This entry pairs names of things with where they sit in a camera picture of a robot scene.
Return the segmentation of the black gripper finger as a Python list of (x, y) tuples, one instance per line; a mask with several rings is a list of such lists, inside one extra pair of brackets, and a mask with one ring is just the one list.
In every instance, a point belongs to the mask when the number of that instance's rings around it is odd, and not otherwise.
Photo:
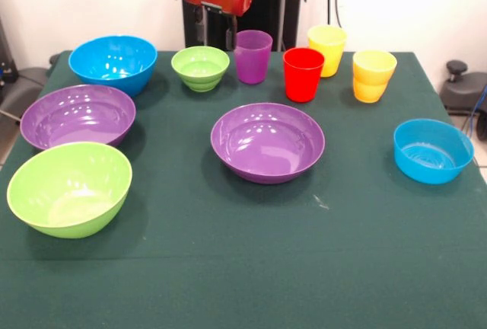
[(206, 10), (203, 6), (195, 7), (195, 26), (196, 26), (196, 38), (203, 45), (207, 45), (207, 33), (206, 33)]
[(225, 33), (225, 43), (227, 50), (234, 50), (237, 42), (237, 17), (235, 15), (227, 16), (228, 28)]

